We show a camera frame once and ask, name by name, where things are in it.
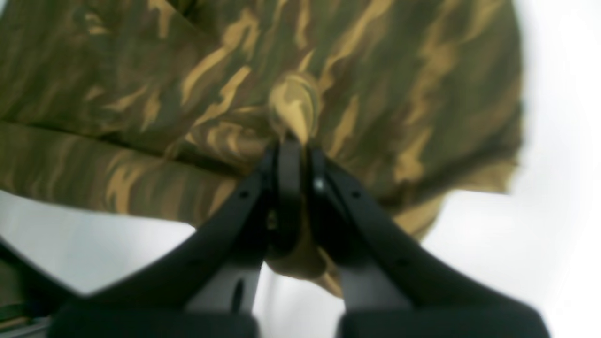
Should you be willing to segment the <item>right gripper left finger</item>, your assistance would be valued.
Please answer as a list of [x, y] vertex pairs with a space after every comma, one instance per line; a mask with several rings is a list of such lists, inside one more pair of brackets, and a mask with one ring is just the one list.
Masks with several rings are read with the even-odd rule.
[[257, 338], [262, 263], [294, 250], [302, 214], [301, 144], [269, 147], [258, 168], [180, 246], [63, 308], [50, 338]]

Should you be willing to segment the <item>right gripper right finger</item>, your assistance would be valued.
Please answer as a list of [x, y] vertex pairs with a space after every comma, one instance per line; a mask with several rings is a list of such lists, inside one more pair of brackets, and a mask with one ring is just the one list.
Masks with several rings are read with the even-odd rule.
[[548, 338], [531, 306], [475, 282], [404, 233], [353, 176], [312, 148], [309, 209], [336, 265], [338, 338]]

